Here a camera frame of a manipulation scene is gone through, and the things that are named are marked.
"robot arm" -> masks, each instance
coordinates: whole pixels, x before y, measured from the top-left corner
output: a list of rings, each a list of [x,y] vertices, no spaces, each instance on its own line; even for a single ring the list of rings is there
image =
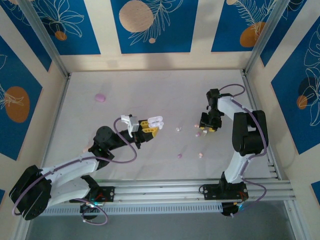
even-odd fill
[[[240,183],[242,181],[240,173],[248,158],[252,155],[260,154],[264,149],[263,140],[252,117],[244,110],[244,107],[240,107],[239,104],[233,101],[231,94],[220,94],[218,89],[211,89],[207,92],[206,97],[210,111],[202,113],[199,127],[209,127],[214,132],[222,127],[222,116],[227,115],[233,121],[232,145],[234,154],[222,176],[227,183]],[[253,111],[250,108],[246,109],[257,119],[268,145],[265,113],[261,110]]]
[[[34,219],[47,207],[72,199],[85,198],[95,202],[106,202],[106,198],[113,200],[113,194],[111,196],[109,193],[106,196],[104,194],[106,189],[100,187],[92,177],[86,174],[105,167],[109,164],[107,160],[124,163],[112,161],[115,156],[110,151],[126,146],[126,142],[135,143],[140,149],[141,144],[155,138],[163,126],[163,119],[160,116],[141,121],[131,115],[121,116],[119,119],[128,125],[127,130],[121,132],[116,130],[117,133],[115,133],[108,126],[100,127],[93,138],[93,146],[82,155],[53,167],[38,169],[33,165],[24,171],[9,193],[14,203],[21,198],[28,187],[42,178],[23,195],[17,204],[25,220]]]

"white table surface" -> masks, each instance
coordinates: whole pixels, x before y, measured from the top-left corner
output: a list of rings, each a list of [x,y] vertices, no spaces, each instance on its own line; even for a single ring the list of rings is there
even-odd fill
[[[82,154],[93,143],[96,130],[101,126],[113,129],[120,115],[132,114],[139,120],[163,116],[163,129],[155,139],[141,145],[136,161],[110,163],[91,175],[103,180],[218,179],[234,153],[233,122],[224,116],[222,128],[200,137],[196,137],[199,129],[194,125],[199,123],[201,113],[207,112],[207,91],[232,83],[243,83],[239,70],[74,72],[44,166]],[[239,87],[223,90],[231,94],[239,91]],[[97,93],[104,94],[106,101],[95,101]],[[246,94],[237,100],[250,107]],[[117,127],[121,131],[127,125],[118,123]],[[118,161],[133,157],[129,147],[112,153]],[[245,176],[269,178],[267,157],[251,163]]]

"small purple ball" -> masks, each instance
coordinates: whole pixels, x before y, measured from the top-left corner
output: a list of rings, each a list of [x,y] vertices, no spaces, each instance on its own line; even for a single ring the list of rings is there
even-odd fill
[[[98,94],[95,95],[94,99],[97,102],[103,103],[106,100],[106,96],[103,95],[102,93],[98,93]]]

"purple cable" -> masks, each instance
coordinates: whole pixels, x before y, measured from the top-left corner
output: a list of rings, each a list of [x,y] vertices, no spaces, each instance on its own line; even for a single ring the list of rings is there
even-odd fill
[[[59,171],[60,169],[63,169],[65,167],[68,167],[72,164],[75,164],[75,163],[78,163],[78,162],[82,162],[83,160],[90,160],[90,159],[99,159],[99,160],[103,160],[103,161],[107,161],[107,162],[110,162],[110,163],[116,163],[116,164],[128,164],[128,163],[132,163],[134,160],[137,159],[137,151],[134,149],[134,147],[130,144],[130,142],[128,142],[118,131],[117,127],[116,127],[116,124],[117,122],[121,120],[121,118],[117,118],[114,123],[113,123],[113,127],[114,127],[114,131],[115,133],[133,150],[133,153],[134,153],[134,157],[133,159],[129,160],[129,161],[114,161],[114,160],[110,160],[110,159],[107,159],[105,157],[101,157],[101,156],[88,156],[88,157],[84,157],[84,158],[79,158],[79,159],[76,159],[76,160],[73,160],[73,161],[70,161],[70,162],[67,162],[66,164],[63,164],[61,166],[58,166],[56,168],[53,169],[53,171],[49,171],[47,173],[45,173],[44,175],[42,175],[41,177],[39,177],[37,180],[35,180],[33,183],[31,183],[23,192],[22,194],[18,197],[18,199],[15,201],[14,203],[14,206],[13,206],[13,209],[12,209],[12,215],[13,216],[19,216],[22,213],[16,213],[16,208],[18,206],[18,204],[20,203],[20,201],[22,200],[22,198],[27,194],[27,192],[33,188],[38,182],[40,182],[42,179],[44,179],[45,177],[49,176],[50,174],[53,174],[54,172],[56,171]],[[85,200],[85,199],[81,199],[81,198],[77,198],[76,200],[78,201],[81,201],[81,202],[84,202],[84,203],[89,203],[89,204],[92,204],[95,206],[95,208],[99,209],[100,211],[103,212],[103,214],[105,215],[105,222],[103,223],[94,223],[94,222],[89,222],[89,221],[86,221],[86,223],[88,224],[92,224],[92,225],[104,225],[108,222],[108,215],[105,211],[103,211],[99,206],[95,205],[94,203],[88,201],[88,200]]]
[[[245,87],[242,86],[241,84],[233,83],[233,84],[228,84],[228,85],[223,86],[222,88],[219,89],[219,92],[220,92],[221,90],[225,89],[225,88],[232,87],[232,86],[238,86],[238,87],[241,87],[241,88],[242,88],[242,92],[233,95],[234,98],[237,97],[237,96],[239,96],[239,95],[241,95],[241,94],[243,94],[243,93],[246,91]]]
[[[248,160],[245,162],[245,164],[244,164],[244,166],[243,166],[243,168],[242,168],[242,170],[241,170],[241,172],[240,172],[240,178],[241,178],[242,181],[244,181],[244,182],[246,182],[246,183],[248,183],[248,184],[253,184],[253,185],[259,186],[259,187],[261,187],[261,188],[264,189],[263,194],[262,194],[257,200],[255,200],[255,201],[254,201],[252,204],[250,204],[248,207],[244,208],[244,209],[248,209],[248,208],[251,208],[254,204],[258,203],[261,199],[263,199],[263,198],[265,197],[265,195],[267,194],[267,188],[266,188],[265,186],[259,184],[259,183],[252,182],[252,181],[249,181],[249,180],[245,179],[245,178],[243,177],[243,174],[245,173],[245,171],[246,171],[246,169],[247,169],[247,166],[249,165],[249,161],[250,161],[251,159],[254,159],[254,158],[257,158],[257,157],[262,157],[262,156],[266,155],[266,153],[267,153],[267,142],[266,142],[264,133],[263,133],[263,131],[262,131],[262,129],[261,129],[261,126],[260,126],[260,124],[258,123],[258,120],[257,120],[257,119],[255,118],[255,116],[253,115],[253,113],[250,112],[247,108],[243,107],[243,106],[242,106],[239,102],[237,102],[236,100],[231,99],[231,101],[232,101],[234,104],[238,105],[238,106],[239,106],[240,108],[242,108],[243,110],[245,110],[245,111],[251,116],[252,120],[254,121],[254,123],[255,123],[255,125],[256,125],[256,127],[257,127],[257,129],[258,129],[258,131],[259,131],[259,133],[260,133],[260,135],[261,135],[262,143],[263,143],[263,152],[260,153],[260,154],[257,154],[257,155],[252,155],[252,156],[250,156],[250,157],[248,158]]]
[[[108,223],[108,220],[109,220],[108,215],[101,207],[99,207],[98,205],[95,205],[94,203],[92,203],[92,202],[90,202],[90,201],[88,201],[86,199],[76,198],[74,200],[77,200],[77,201],[80,201],[80,202],[84,202],[86,204],[94,205],[94,208],[99,209],[105,216],[105,221],[104,222],[96,223],[96,222],[92,222],[92,221],[86,220],[85,219],[85,212],[83,212],[82,215],[81,215],[81,217],[83,219],[83,222],[85,222],[87,224],[91,224],[91,225],[96,225],[96,226],[101,226],[101,225],[105,225],[106,223]]]

